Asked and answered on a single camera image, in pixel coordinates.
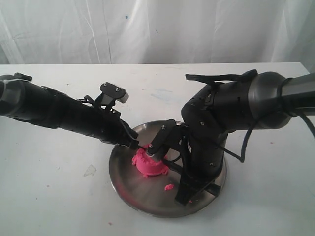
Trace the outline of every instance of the pink play dough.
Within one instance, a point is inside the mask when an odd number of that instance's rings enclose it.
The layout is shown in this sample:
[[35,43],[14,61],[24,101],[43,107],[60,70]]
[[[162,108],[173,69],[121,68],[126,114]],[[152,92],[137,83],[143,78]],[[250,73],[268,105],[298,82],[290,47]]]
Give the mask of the pink play dough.
[[132,158],[132,164],[137,167],[138,171],[143,174],[143,177],[167,175],[168,167],[162,161],[155,162],[146,155],[144,149],[139,148],[135,156]]
[[168,184],[165,186],[164,190],[167,191],[167,190],[172,190],[174,188],[174,185],[171,183],[171,184]]

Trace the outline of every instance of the metal plate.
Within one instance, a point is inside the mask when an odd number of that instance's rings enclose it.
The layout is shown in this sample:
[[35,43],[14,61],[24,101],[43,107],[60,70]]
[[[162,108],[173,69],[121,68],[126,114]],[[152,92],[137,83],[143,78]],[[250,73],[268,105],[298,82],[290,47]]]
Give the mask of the metal plate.
[[[160,130],[164,121],[152,121],[139,125],[134,130],[139,134],[140,145],[150,143]],[[168,175],[144,178],[131,159],[135,155],[132,151],[123,146],[115,146],[109,160],[109,174],[112,185],[118,195],[132,208],[152,216],[162,218],[180,217],[193,214],[211,203],[215,197],[203,191],[195,196],[192,203],[182,206],[175,202],[175,195],[178,190],[180,175],[170,171]],[[178,152],[170,150],[167,154],[169,160],[178,156]],[[226,163],[223,161],[223,170],[216,179],[215,184],[223,188],[226,179]],[[172,190],[164,191],[167,184],[174,184]]]

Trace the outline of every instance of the white table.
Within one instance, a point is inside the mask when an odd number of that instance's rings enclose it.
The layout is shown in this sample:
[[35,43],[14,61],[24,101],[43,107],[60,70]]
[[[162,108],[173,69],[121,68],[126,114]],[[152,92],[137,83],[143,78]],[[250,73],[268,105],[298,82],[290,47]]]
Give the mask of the white table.
[[[253,68],[286,77],[308,73],[300,63],[236,63],[1,65],[0,74],[25,73],[34,83],[73,98],[96,98],[103,82],[115,83],[129,93],[129,101],[116,108],[136,126],[182,120],[182,106],[203,87],[185,81],[186,73]],[[243,131],[229,135],[226,146],[240,153],[243,136]],[[118,197],[108,174],[112,148],[76,133],[1,117],[0,235],[315,235],[315,142],[300,118],[281,130],[254,131],[244,164],[226,156],[228,178],[221,195],[203,211],[178,219],[149,217]],[[90,165],[96,172],[84,177]]]

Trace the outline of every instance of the white curtain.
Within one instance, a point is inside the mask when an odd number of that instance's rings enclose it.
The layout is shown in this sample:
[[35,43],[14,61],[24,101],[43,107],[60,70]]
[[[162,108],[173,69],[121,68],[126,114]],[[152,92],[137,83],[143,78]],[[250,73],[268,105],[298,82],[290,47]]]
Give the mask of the white curtain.
[[0,0],[0,63],[299,61],[315,0]]

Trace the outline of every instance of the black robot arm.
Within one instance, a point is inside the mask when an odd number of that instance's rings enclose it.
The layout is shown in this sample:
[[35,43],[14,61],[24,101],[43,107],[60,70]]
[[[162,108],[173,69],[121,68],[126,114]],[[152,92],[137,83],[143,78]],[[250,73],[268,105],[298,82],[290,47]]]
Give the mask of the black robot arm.
[[47,128],[62,128],[109,144],[138,147],[138,134],[112,108],[116,100],[127,101],[123,88],[105,83],[95,101],[89,96],[74,100],[31,81],[30,76],[20,73],[0,76],[0,115]]
[[[182,108],[185,123],[166,121],[147,150],[153,160],[162,159],[181,174],[175,198],[179,203],[187,204],[203,190],[218,195],[220,187],[214,181],[222,171],[224,152],[244,162],[253,129],[282,128],[291,117],[301,116],[315,136],[306,117],[315,115],[315,74],[286,79],[275,72],[251,70],[243,75],[186,75],[186,79],[206,86]],[[225,148],[228,133],[236,130],[248,131],[241,156]],[[163,159],[170,148],[180,153],[182,166]]]

